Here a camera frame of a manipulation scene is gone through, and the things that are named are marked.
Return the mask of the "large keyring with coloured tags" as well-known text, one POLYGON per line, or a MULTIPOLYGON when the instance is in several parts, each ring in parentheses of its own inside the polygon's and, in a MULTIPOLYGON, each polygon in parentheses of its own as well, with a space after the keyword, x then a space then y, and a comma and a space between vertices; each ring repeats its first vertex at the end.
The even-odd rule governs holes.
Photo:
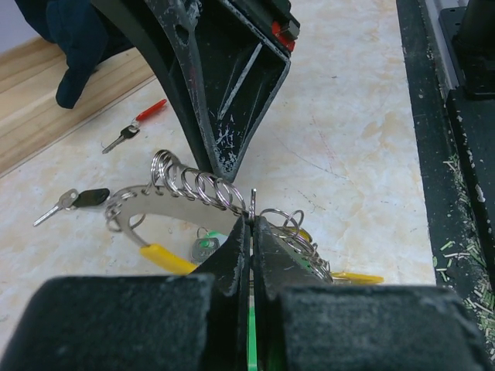
MULTIPOLYGON (((109 230, 123 233, 135 243, 143 257, 174 274, 188 274, 193 264, 179 258, 157 243, 149 243, 136 233, 147 215, 167 216, 196 224, 206 230, 227 235, 238 217, 253 220, 258 216, 254 199, 245 201, 230 182, 184 165, 169 150, 155 153, 150 166, 151 179, 146 185, 134 185, 117 191, 108 201, 105 219, 109 230)), ((309 232, 303 226, 304 212, 292 213, 268 208, 261 216, 277 216, 281 222, 270 224, 275 239, 324 281, 343 284, 381 284, 380 276, 333 272, 329 261, 317 250, 309 232)))

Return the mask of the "key with black fob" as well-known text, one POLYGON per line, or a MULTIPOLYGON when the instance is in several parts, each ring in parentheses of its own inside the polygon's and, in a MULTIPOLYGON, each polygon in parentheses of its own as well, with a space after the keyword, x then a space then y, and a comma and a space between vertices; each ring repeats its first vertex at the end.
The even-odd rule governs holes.
POLYGON ((93 208, 103 205, 110 196, 110 190, 107 188, 88 189, 83 192, 78 192, 76 189, 69 189, 63 193, 55 205, 39 217, 33 226, 36 227, 44 223, 55 213, 61 210, 71 210, 80 208, 93 208))

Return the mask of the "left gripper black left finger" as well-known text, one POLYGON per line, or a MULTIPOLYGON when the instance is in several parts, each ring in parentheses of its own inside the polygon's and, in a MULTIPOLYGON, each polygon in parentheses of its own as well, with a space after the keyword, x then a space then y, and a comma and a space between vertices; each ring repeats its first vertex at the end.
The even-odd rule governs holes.
POLYGON ((3 370, 245 370, 249 241, 227 241, 187 275, 56 277, 32 296, 3 370))

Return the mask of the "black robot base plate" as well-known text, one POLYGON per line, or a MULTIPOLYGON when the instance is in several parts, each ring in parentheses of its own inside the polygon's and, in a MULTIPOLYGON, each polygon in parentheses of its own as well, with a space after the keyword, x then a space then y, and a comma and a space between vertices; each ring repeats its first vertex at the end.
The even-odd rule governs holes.
POLYGON ((464 1, 399 1, 399 29, 438 284, 494 336, 494 102, 471 100, 451 40, 464 1))

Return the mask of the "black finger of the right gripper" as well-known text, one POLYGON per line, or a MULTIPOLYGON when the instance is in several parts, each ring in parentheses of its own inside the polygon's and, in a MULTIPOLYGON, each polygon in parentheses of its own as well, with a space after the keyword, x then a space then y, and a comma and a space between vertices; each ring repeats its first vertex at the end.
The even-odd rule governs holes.
POLYGON ((198 168, 233 181, 291 65, 288 1, 96 1, 138 49, 198 168))

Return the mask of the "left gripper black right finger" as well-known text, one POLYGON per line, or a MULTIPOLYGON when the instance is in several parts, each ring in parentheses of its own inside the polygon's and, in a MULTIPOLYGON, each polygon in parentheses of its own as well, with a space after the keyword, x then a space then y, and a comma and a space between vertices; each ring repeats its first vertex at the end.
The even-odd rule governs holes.
POLYGON ((258 218, 254 299, 261 370, 489 370, 463 302, 439 286, 329 284, 258 218))

